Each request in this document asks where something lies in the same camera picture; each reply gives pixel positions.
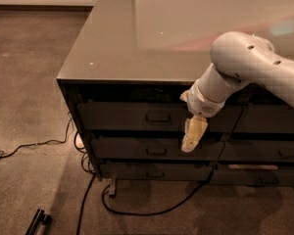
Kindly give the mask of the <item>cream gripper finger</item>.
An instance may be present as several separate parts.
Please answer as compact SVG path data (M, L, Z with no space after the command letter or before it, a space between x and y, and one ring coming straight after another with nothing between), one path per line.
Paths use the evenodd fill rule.
M184 136L181 144L181 151L184 153L192 152L203 137L208 122L205 117L193 116L185 121Z

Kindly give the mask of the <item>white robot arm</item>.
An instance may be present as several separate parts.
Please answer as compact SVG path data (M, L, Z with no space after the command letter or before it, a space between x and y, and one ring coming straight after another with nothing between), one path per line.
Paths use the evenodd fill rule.
M212 63L205 72L180 95L192 114L185 121L181 145L185 153L196 148L208 119L224 107L229 96L251 83L294 108L294 61L277 55L268 40L230 31L213 42L210 57Z

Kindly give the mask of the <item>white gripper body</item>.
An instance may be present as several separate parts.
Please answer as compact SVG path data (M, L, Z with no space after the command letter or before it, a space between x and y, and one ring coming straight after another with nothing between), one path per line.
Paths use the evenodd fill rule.
M191 114L204 118L214 117L225 104L225 102L213 102L205 97L199 88L198 80L180 95L180 100L187 104L187 109Z

